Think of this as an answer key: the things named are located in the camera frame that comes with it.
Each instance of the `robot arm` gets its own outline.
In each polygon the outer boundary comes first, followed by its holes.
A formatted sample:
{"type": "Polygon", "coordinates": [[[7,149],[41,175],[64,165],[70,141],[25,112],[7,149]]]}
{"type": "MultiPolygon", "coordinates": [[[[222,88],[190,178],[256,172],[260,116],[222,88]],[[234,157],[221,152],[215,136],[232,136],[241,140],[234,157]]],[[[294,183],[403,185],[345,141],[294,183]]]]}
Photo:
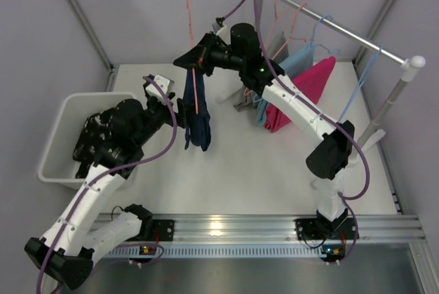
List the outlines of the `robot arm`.
{"type": "MultiPolygon", "coordinates": [[[[168,79],[152,77],[165,94],[169,93],[168,79]]],[[[25,251],[40,269],[53,248],[45,266],[45,273],[65,284],[69,289],[79,287],[90,275],[94,265],[122,242],[135,237],[147,240],[152,230],[152,213],[142,206],[131,205],[113,221],[90,232],[91,226],[106,205],[108,198],[125,182],[134,167],[106,174],[95,183],[92,181],[115,167],[137,162],[143,157],[142,146],[162,125],[171,122],[170,111],[154,86],[144,85],[148,98],[147,110],[137,100],[122,101],[111,119],[112,138],[99,148],[88,175],[59,219],[40,238],[28,240],[25,251]]],[[[177,100],[177,124],[185,127],[185,108],[177,100]]]]}
{"type": "MultiPolygon", "coordinates": [[[[275,61],[270,62],[281,81],[314,106],[291,83],[284,70],[275,61]]],[[[208,76],[212,75],[216,66],[238,71],[247,88],[276,106],[311,139],[316,148],[307,158],[307,166],[315,176],[334,180],[338,171],[348,164],[352,144],[339,130],[320,119],[318,114],[296,98],[297,95],[292,96],[273,78],[262,56],[257,33],[250,24],[233,25],[229,45],[214,33],[205,34],[193,49],[176,59],[174,65],[184,69],[194,68],[208,76]]],[[[346,121],[340,126],[353,136],[351,122],[346,121]]]]}
{"type": "MultiPolygon", "coordinates": [[[[217,19],[219,26],[222,26],[222,21],[217,19]]],[[[352,142],[345,134],[353,137],[353,124],[345,121],[335,127],[336,122],[327,115],[325,117],[333,121],[332,125],[323,117],[320,118],[320,109],[291,83],[284,70],[273,60],[266,60],[262,56],[258,35],[254,27],[247,23],[231,27],[229,45],[214,33],[205,34],[197,46],[176,59],[174,65],[199,70],[208,76],[212,75],[216,66],[238,71],[244,86],[276,106],[311,139],[316,148],[306,158],[306,164],[317,177],[313,186],[317,189],[318,210],[315,219],[304,220],[304,223],[310,224],[307,230],[298,226],[298,238],[315,238],[317,234],[324,241],[339,236],[340,226],[348,216],[348,210],[339,196],[339,192],[344,190],[342,170],[352,152],[352,142]],[[274,78],[267,62],[270,62],[278,78],[274,78]]],[[[328,257],[328,260],[340,259],[344,250],[338,252],[337,256],[328,257]]]]}

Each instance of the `white floor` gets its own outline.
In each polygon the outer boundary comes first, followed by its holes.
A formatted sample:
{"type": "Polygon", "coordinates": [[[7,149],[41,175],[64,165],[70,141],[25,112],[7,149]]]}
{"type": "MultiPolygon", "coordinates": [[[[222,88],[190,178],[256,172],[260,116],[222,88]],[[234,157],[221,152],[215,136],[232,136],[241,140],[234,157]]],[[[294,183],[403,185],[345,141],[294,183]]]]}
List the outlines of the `white floor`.
{"type": "MultiPolygon", "coordinates": [[[[175,81],[174,91],[182,97],[186,71],[170,64],[123,64],[114,91],[133,92],[143,103],[142,76],[161,74],[175,81]]],[[[184,150],[185,131],[165,156],[137,167],[134,184],[116,192],[103,212],[116,205],[143,204],[153,213],[313,215],[316,201],[309,183],[313,176],[305,158],[313,147],[296,126],[289,124],[275,134],[256,126],[254,110],[237,112],[231,102],[215,100],[225,90],[239,88],[237,73],[216,69],[205,77],[206,97],[211,114],[212,143],[207,152],[190,146],[184,150]]],[[[338,118],[355,86],[350,62],[338,62],[328,81],[319,106],[338,118]]],[[[368,124],[362,97],[348,113],[357,138],[368,124]]],[[[145,157],[161,151],[171,137],[163,126],[146,143],[145,157]]],[[[378,149],[366,153],[370,165],[369,191],[351,206],[359,215],[395,214],[378,149]]],[[[346,174],[346,195],[358,193],[364,185],[362,163],[346,174]]]]}

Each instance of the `white plastic bin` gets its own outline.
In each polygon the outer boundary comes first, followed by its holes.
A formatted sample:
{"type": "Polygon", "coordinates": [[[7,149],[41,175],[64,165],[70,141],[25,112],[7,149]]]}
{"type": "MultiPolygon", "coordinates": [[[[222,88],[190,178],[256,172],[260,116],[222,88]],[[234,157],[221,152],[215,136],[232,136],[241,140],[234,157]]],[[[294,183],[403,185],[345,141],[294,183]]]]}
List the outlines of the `white plastic bin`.
{"type": "Polygon", "coordinates": [[[84,179],[75,179],[80,163],[73,160],[72,155],[86,118],[130,98],[136,97],[129,92],[76,93],[68,96],[62,104],[40,164],[40,180],[79,189],[84,179]]]}

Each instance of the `pink cloth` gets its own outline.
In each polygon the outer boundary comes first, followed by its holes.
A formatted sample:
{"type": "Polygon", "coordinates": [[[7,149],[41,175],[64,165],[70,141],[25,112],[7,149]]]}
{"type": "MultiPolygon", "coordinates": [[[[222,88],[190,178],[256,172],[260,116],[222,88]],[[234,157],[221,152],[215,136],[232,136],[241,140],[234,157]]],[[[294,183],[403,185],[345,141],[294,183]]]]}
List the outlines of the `pink cloth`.
{"type": "MultiPolygon", "coordinates": [[[[293,84],[312,102],[318,103],[324,87],[326,86],[329,76],[335,66],[335,58],[324,59],[312,66],[310,69],[295,77],[293,84]]],[[[286,117],[278,108],[270,104],[265,111],[267,114],[267,123],[265,128],[271,133],[277,132],[279,129],[290,123],[290,119],[286,117]]]]}

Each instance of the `light blue towel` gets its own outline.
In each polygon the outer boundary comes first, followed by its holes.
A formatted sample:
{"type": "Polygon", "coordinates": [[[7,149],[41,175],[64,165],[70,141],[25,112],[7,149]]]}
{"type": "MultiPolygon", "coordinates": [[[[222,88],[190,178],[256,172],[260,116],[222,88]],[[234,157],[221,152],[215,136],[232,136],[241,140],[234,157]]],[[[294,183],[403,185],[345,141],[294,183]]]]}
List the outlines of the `light blue towel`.
{"type": "MultiPolygon", "coordinates": [[[[314,44],[306,44],[302,49],[299,49],[295,54],[289,56],[282,61],[279,66],[285,70],[285,74],[293,80],[295,77],[304,73],[306,70],[313,66],[314,62],[314,50],[316,46],[314,44]]],[[[267,110],[269,103],[262,99],[258,104],[258,115],[256,122],[260,126],[264,126],[267,123],[267,110]]]]}
{"type": "Polygon", "coordinates": [[[315,49],[316,46],[314,44],[306,44],[295,54],[282,61],[279,66],[281,66],[287,76],[293,80],[313,66],[315,49]]]}

